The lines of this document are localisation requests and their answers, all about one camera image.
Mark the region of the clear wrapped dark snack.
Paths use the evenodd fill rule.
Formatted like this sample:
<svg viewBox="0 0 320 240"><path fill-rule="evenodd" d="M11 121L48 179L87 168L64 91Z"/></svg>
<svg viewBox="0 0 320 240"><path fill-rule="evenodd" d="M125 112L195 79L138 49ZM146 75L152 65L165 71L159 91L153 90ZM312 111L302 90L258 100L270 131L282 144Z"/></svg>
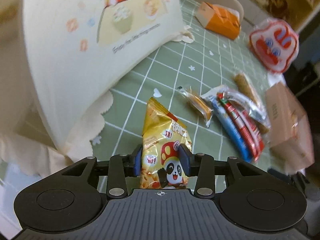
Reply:
<svg viewBox="0 0 320 240"><path fill-rule="evenodd" d="M259 109L258 106L250 98L235 90L225 90L223 94L227 100L231 100L244 108L251 118L259 122L260 124L269 126L270 122L267 118L266 111Z"/></svg>

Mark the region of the green grid tablecloth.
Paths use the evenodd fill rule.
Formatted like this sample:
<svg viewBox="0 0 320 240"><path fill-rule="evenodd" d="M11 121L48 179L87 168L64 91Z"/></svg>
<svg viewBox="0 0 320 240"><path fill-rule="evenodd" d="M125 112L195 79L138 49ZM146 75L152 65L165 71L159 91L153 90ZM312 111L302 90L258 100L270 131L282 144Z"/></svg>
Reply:
<svg viewBox="0 0 320 240"><path fill-rule="evenodd" d="M180 0L180 6L195 41L166 43L112 88L113 105L104 115L105 127L92 140L93 154L99 161L131 153L142 142L149 98L156 98L186 125L195 153L210 154L216 160L239 156L220 122L212 118L210 126L206 126L202 115L177 88L191 88L199 95L219 85L234 89L234 75L243 72L259 95L264 96L269 88L267 72L249 51L245 33L229 40L200 25L195 18L199 6L196 2Z"/></svg>

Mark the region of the long red snack packet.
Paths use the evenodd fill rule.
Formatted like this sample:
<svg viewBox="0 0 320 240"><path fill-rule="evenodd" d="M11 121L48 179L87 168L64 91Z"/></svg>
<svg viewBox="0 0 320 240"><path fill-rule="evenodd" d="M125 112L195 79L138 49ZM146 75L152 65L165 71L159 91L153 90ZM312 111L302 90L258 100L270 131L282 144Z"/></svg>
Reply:
<svg viewBox="0 0 320 240"><path fill-rule="evenodd" d="M222 92L217 93L217 99L240 133L241 138L249 150L249 159L258 161L264 149L264 143L256 124L249 117L246 110L233 106Z"/></svg>

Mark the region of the blue snack packet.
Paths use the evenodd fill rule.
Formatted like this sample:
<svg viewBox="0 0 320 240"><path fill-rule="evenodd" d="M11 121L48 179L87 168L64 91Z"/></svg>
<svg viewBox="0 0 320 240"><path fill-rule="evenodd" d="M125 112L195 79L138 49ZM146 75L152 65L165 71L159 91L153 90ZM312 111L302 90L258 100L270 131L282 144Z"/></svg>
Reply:
<svg viewBox="0 0 320 240"><path fill-rule="evenodd" d="M226 133L229 135L231 141L238 149L242 159L246 162L250 162L252 160L252 155L248 147L246 146L244 139L240 135L235 124L233 123L233 121L227 114L226 110L223 108L223 106L217 98L217 93L224 92L227 89L229 89L229 87L226 85L214 87L210 89L208 92L202 94L201 99L203 99L211 107L213 113L221 122L221 125L226 130Z"/></svg>

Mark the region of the pink cardboard box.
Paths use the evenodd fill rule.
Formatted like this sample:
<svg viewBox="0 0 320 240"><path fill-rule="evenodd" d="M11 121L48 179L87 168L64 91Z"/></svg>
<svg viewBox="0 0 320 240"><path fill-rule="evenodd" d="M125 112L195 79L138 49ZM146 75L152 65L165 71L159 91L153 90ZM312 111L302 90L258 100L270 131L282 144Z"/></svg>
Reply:
<svg viewBox="0 0 320 240"><path fill-rule="evenodd" d="M288 174L314 162L308 115L294 94L281 82L266 91L266 108L271 123L270 150Z"/></svg>

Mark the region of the orange tissue box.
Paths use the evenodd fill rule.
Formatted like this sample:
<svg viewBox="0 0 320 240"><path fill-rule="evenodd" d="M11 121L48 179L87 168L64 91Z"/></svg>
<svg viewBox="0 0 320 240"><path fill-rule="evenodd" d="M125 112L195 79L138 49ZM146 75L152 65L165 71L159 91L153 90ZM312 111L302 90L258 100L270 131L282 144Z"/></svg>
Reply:
<svg viewBox="0 0 320 240"><path fill-rule="evenodd" d="M234 9L202 2L196 18L205 29L231 40L236 39L240 34L240 14Z"/></svg>

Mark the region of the clear wrapped biscuit stack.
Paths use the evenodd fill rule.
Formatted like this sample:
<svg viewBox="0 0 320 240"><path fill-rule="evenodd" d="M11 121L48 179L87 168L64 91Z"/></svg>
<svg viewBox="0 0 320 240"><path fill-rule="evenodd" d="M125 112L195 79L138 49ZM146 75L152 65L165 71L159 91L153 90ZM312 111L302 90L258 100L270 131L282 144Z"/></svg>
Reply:
<svg viewBox="0 0 320 240"><path fill-rule="evenodd" d="M267 134L271 130L270 120L266 111L266 108L254 88L250 78L244 72L238 72L234 76L234 82L238 87L240 93L247 96L257 106L260 117L255 122L262 134Z"/></svg>

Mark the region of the cream cartoon canvas bag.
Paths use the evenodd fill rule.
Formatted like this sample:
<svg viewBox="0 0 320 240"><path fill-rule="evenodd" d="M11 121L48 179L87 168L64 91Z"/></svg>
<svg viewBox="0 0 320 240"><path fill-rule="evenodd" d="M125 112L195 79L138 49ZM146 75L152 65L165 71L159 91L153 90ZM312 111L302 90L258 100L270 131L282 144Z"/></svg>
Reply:
<svg viewBox="0 0 320 240"><path fill-rule="evenodd" d="M73 161L90 156L73 141L76 123L183 29L179 0L23 0L31 94L54 148Z"/></svg>

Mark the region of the yellow mushroom panda snack bag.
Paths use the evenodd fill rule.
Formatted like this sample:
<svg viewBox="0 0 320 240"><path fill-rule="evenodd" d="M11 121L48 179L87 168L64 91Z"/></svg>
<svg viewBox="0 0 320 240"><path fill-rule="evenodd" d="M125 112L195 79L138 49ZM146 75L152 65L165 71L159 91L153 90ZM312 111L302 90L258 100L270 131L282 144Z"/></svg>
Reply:
<svg viewBox="0 0 320 240"><path fill-rule="evenodd" d="M186 126L155 98L147 103L142 137L140 188L185 188L188 177L178 149L184 144L191 150L191 138Z"/></svg>

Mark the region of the small clear wrapped cake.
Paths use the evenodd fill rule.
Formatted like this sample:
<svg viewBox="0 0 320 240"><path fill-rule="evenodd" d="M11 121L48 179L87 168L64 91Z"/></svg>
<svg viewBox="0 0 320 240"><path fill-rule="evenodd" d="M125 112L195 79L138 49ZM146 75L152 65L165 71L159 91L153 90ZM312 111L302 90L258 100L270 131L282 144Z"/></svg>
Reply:
<svg viewBox="0 0 320 240"><path fill-rule="evenodd" d="M213 110L205 103L205 101L192 89L192 87L178 86L177 91L188 101L188 103L197 110L204 119L204 124L208 128L211 123Z"/></svg>

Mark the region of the rabbit face snack bag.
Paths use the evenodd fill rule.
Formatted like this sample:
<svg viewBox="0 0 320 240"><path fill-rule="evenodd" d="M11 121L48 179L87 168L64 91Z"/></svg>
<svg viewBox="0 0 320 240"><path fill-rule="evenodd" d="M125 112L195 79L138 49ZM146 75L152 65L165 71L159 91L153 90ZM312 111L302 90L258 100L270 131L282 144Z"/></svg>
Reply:
<svg viewBox="0 0 320 240"><path fill-rule="evenodd" d="M284 73L299 53L299 35L284 20L267 18L249 34L255 56L272 73Z"/></svg>

